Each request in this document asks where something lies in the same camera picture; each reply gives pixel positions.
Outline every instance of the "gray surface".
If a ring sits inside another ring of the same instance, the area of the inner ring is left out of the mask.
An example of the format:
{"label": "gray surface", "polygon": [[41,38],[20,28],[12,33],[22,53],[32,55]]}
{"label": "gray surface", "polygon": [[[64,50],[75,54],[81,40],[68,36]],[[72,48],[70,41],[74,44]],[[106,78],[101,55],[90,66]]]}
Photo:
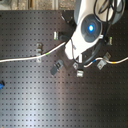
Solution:
{"label": "gray surface", "polygon": [[[112,60],[128,55],[128,12],[112,27],[113,46],[103,46]],[[60,44],[54,31],[71,31],[60,11],[0,12],[0,59],[34,56],[36,43],[44,52]],[[64,68],[51,77],[58,60],[56,52],[42,59],[0,64],[0,126],[4,128],[127,128],[128,62],[107,65],[99,71],[96,64],[85,69],[84,78]]]}

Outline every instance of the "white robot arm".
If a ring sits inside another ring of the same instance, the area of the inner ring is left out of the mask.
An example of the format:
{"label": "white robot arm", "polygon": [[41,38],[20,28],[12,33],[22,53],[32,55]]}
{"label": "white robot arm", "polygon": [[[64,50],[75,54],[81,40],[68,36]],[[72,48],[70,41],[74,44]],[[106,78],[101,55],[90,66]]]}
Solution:
{"label": "white robot arm", "polygon": [[65,46],[68,59],[76,59],[103,39],[103,23],[116,23],[124,8],[125,0],[76,0],[74,18],[77,28]]}

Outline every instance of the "black cable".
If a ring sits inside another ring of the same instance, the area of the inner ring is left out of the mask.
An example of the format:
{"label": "black cable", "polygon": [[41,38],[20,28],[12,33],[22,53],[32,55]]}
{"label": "black cable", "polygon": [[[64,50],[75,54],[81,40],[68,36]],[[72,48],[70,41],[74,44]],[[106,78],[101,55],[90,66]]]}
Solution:
{"label": "black cable", "polygon": [[[100,8],[100,10],[103,9],[103,7],[105,6],[106,2],[107,2],[107,0],[103,3],[103,5],[102,5],[102,7]],[[86,61],[84,61],[83,63],[79,63],[79,62],[76,61],[76,59],[74,58],[73,41],[72,41],[72,39],[71,39],[71,43],[72,43],[72,56],[73,56],[74,62],[76,62],[77,64],[87,64],[87,63],[89,63],[89,62],[95,57],[95,55],[98,53],[98,51],[99,51],[99,49],[100,49],[100,47],[101,47],[101,44],[104,42],[105,36],[106,36],[106,34],[107,34],[107,32],[108,32],[110,26],[112,25],[112,22],[113,22],[113,20],[114,20],[114,18],[115,18],[115,15],[116,15],[117,0],[114,0],[113,15],[112,15],[112,17],[111,17],[110,20],[108,19],[108,17],[109,17],[109,10],[110,10],[110,8],[112,7],[112,0],[109,0],[108,6],[107,6],[102,12],[99,11],[100,13],[103,13],[104,11],[106,11],[106,9],[108,9],[107,15],[106,15],[106,21],[100,20],[99,17],[96,15],[96,12],[95,12],[96,4],[97,4],[97,0],[96,0],[96,2],[95,2],[95,4],[94,4],[94,8],[93,8],[94,15],[96,16],[96,18],[97,18],[100,22],[102,22],[102,23],[105,24],[105,29],[104,29],[104,31],[103,31],[103,39],[100,40],[100,42],[98,43],[98,45],[97,45],[97,47],[95,48],[95,50],[94,50],[92,56],[91,56],[90,58],[88,58]]]}
{"label": "black cable", "polygon": [[116,12],[119,13],[119,14],[123,12],[124,0],[121,0],[121,3],[122,3],[121,10],[120,10],[120,11],[117,11],[117,10],[116,10]]}
{"label": "black cable", "polygon": [[115,18],[115,15],[116,15],[117,0],[114,0],[114,10],[115,10],[115,11],[113,12],[113,15],[112,15],[110,21],[108,21],[108,15],[109,15],[109,9],[110,9],[110,7],[111,7],[111,2],[112,2],[112,1],[110,0],[110,1],[109,1],[109,5],[108,5],[108,12],[107,12],[107,16],[106,16],[106,22],[101,21],[101,20],[97,17],[97,15],[96,15],[96,13],[95,13],[95,8],[96,8],[97,0],[96,0],[96,2],[95,2],[95,4],[94,4],[94,9],[93,9],[93,10],[94,10],[94,15],[96,16],[96,18],[97,18],[99,21],[101,21],[102,23],[105,24],[105,29],[104,29],[104,31],[103,31],[104,37],[103,37],[103,39],[100,40],[100,42],[98,43],[98,45],[97,45],[97,47],[95,48],[95,50],[94,50],[92,56],[91,56],[89,59],[87,59],[87,60],[84,62],[84,64],[89,63],[89,61],[91,61],[91,59],[93,59],[93,58],[95,57],[95,55],[98,53],[98,51],[99,51],[99,49],[100,49],[100,47],[101,47],[101,44],[104,42],[105,36],[106,36],[106,34],[107,34],[107,32],[108,32],[110,26],[112,25],[112,22],[113,22],[113,20],[114,20],[114,18]]}

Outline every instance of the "black component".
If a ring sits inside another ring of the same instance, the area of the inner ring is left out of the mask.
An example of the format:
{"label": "black component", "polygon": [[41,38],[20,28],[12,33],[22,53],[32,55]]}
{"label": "black component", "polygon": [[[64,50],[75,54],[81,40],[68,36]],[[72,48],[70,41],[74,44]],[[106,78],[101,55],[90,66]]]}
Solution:
{"label": "black component", "polygon": [[94,15],[88,15],[82,22],[81,31],[85,41],[92,43],[97,39],[101,32],[101,23],[96,19]]}
{"label": "black component", "polygon": [[69,24],[70,27],[76,29],[76,23],[74,21],[74,17],[73,17],[73,13],[72,12],[69,12],[69,11],[63,11],[62,12],[62,19],[67,23]]}
{"label": "black component", "polygon": [[50,70],[52,75],[55,75],[61,68],[63,67],[63,61],[62,60],[58,60],[54,66],[52,67],[52,69]]}
{"label": "black component", "polygon": [[5,86],[5,83],[4,83],[4,81],[0,81],[0,84],[2,84],[3,86]]}
{"label": "black component", "polygon": [[70,40],[70,36],[68,36],[68,33],[65,33],[65,32],[58,32],[58,39],[59,40],[62,40],[62,41],[65,41],[65,42],[68,42]]}
{"label": "black component", "polygon": [[76,0],[75,10],[74,10],[74,20],[75,20],[76,24],[78,23],[80,6],[81,6],[81,0]]}

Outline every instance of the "metal bracket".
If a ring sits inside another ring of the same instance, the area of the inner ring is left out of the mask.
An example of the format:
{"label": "metal bracket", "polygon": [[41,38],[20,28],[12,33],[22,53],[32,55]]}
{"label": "metal bracket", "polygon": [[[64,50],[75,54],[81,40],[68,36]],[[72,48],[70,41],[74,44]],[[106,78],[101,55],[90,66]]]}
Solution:
{"label": "metal bracket", "polygon": [[[37,43],[37,49],[36,49],[36,56],[42,55],[42,43]],[[36,60],[37,63],[41,63],[41,58],[37,58]]]}
{"label": "metal bracket", "polygon": [[63,67],[63,61],[62,60],[58,60],[54,64],[54,66],[52,67],[52,69],[50,70],[51,74],[54,76],[62,67]]}
{"label": "metal bracket", "polygon": [[84,71],[77,70],[77,77],[83,77],[83,76],[84,76]]}
{"label": "metal bracket", "polygon": [[107,52],[105,54],[105,56],[103,57],[103,59],[97,65],[97,67],[99,68],[99,70],[101,70],[107,64],[107,62],[105,60],[109,60],[110,58],[111,58],[111,55]]}

